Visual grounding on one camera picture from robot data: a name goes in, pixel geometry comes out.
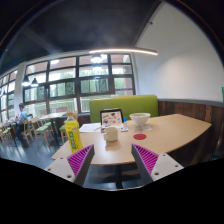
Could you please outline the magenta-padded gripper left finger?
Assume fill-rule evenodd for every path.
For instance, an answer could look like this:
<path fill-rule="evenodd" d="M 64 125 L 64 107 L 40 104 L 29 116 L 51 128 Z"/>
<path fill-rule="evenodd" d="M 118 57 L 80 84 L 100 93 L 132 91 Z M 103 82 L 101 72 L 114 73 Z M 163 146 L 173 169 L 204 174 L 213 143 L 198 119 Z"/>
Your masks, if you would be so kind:
<path fill-rule="evenodd" d="M 46 171 L 82 186 L 94 154 L 94 145 L 89 145 L 68 157 L 59 157 Z"/>

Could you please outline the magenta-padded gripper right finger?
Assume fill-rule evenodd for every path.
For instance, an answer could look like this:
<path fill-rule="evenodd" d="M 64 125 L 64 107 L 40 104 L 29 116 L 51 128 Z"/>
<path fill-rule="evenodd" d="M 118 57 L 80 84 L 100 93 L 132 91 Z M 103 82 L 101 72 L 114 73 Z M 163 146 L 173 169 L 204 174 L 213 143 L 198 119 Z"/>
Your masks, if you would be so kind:
<path fill-rule="evenodd" d="M 158 155 L 137 144 L 132 145 L 131 153 L 144 184 L 149 184 L 183 169 L 183 166 L 168 154 Z"/>

